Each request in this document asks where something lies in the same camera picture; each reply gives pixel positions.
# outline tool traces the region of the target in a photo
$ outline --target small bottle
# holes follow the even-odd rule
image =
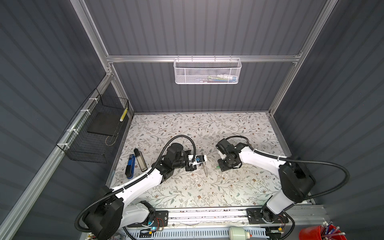
[[[242,227],[230,227],[229,228],[229,239],[230,240],[247,240],[252,235],[245,231]]]
[[[237,80],[237,76],[229,75],[229,74],[217,75],[217,77],[218,78],[223,78],[223,79],[229,81],[230,83],[234,83]]]

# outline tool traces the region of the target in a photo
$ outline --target mounting plate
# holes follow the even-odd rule
[[[265,224],[266,223],[262,219],[262,217],[258,216],[258,214],[260,214],[260,208],[249,208],[246,210],[247,210],[247,218],[248,218],[248,221],[250,224]],[[280,219],[282,220],[283,223],[289,222],[287,215],[282,213],[282,217],[283,217],[283,219],[281,219],[281,218]],[[273,223],[281,223],[281,221],[279,219],[277,219]]]
[[[159,221],[160,227],[166,227],[168,226],[168,211],[156,211],[155,212],[155,219],[162,219],[164,222],[164,225],[162,224],[161,220]],[[127,227],[144,227],[141,223],[134,223],[131,225],[128,225]],[[157,221],[154,221],[154,223],[151,225],[151,227],[157,227]]]

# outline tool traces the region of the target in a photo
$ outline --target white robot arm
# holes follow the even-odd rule
[[[155,209],[148,202],[141,201],[133,206],[129,204],[145,191],[163,183],[170,178],[175,169],[185,168],[186,171],[194,171],[197,164],[206,161],[206,155],[190,155],[190,150],[183,150],[179,143],[172,143],[167,149],[166,155],[161,156],[160,162],[154,163],[151,168],[131,181],[113,187],[103,187],[96,199],[106,198],[105,201],[88,207],[81,216],[89,230],[99,239],[109,239],[117,229],[142,223],[143,226],[151,225],[155,218]]]
[[[233,146],[227,139],[222,139],[216,145],[221,156],[218,160],[221,171],[240,168],[243,163],[247,163],[268,170],[280,178],[281,189],[261,208],[260,217],[265,222],[274,222],[282,211],[294,203],[302,202],[314,186],[316,181],[305,164],[287,162],[285,156],[254,150],[249,144]]]

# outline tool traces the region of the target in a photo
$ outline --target red bucket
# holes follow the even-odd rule
[[[330,230],[335,229],[336,227],[331,225],[329,227]],[[307,227],[304,228],[300,231],[299,233],[299,240],[321,240],[321,226],[315,226],[315,227]],[[340,230],[336,230],[333,233],[339,233],[341,232]],[[335,240],[347,240],[345,236],[340,235],[340,236],[333,236],[332,237]]]

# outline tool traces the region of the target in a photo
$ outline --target black wire basket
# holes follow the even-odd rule
[[[128,99],[107,95],[98,95],[90,107],[83,111],[80,121],[72,128],[65,143],[57,142],[57,146],[65,152],[69,159],[74,161],[108,163],[114,161],[124,130],[128,124]],[[108,136],[89,132],[90,126],[99,113],[119,116],[114,122],[113,134]]]

